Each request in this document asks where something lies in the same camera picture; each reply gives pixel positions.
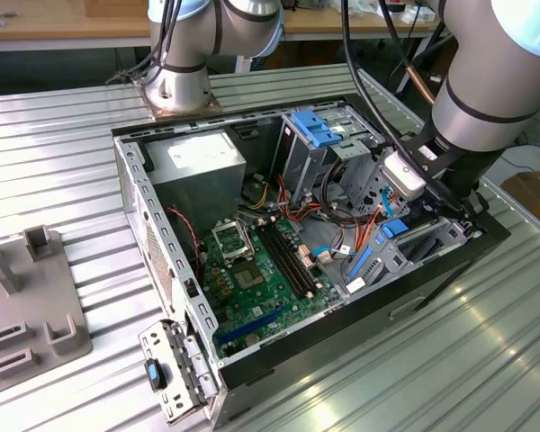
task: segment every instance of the blue pcie slot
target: blue pcie slot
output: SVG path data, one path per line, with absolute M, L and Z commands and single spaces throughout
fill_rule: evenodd
M 242 327 L 238 327 L 235 330 L 232 330 L 231 332 L 226 333 L 224 336 L 220 336 L 218 338 L 218 343 L 220 345 L 226 344 L 230 342 L 231 340 L 239 338 L 240 336 L 247 335 L 248 333 L 251 333 L 252 331 L 256 329 L 260 329 L 261 327 L 266 326 L 270 324 L 271 322 L 276 321 L 278 317 L 280 317 L 283 311 L 284 311 L 284 306 L 282 306 L 279 309 L 273 310 L 270 313 L 267 313 L 264 317 L 260 317 L 253 321 L 250 321 L 248 324 L 245 324 Z

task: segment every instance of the chip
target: chip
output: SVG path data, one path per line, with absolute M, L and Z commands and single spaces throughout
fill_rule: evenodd
M 243 261 L 232 267 L 240 289 L 247 290 L 264 282 L 264 277 L 254 261 Z
M 228 322 L 228 315 L 225 310 L 216 310 L 214 316 L 220 325 Z

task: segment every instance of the wooden table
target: wooden table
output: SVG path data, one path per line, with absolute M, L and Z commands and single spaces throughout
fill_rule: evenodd
M 0 0 L 0 13 L 20 14 L 0 27 L 0 51 L 71 50 L 83 48 L 135 47 L 149 45 L 149 21 L 140 18 L 88 18 L 81 0 Z M 395 20 L 398 34 L 406 37 L 410 26 Z M 388 38 L 384 20 L 373 13 L 352 16 L 353 39 Z M 419 23 L 412 35 L 426 38 L 437 21 Z M 298 9 L 286 11 L 286 41 L 323 41 L 342 39 L 340 14 L 334 9 L 322 11 Z

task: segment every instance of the gray plastic holder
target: gray plastic holder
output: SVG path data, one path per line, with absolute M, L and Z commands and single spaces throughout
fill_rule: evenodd
M 0 245 L 0 391 L 92 350 L 60 235 Z

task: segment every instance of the yellow wire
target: yellow wire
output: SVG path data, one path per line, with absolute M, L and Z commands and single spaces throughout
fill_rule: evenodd
M 262 198 L 260 198 L 260 201 L 258 201 L 254 205 L 251 205 L 250 209 L 258 210 L 260 207 L 262 207 L 264 205 L 264 203 L 266 202 L 267 194 L 268 194 L 268 183 L 266 183 L 265 186 L 264 186 L 264 193 L 262 193 Z

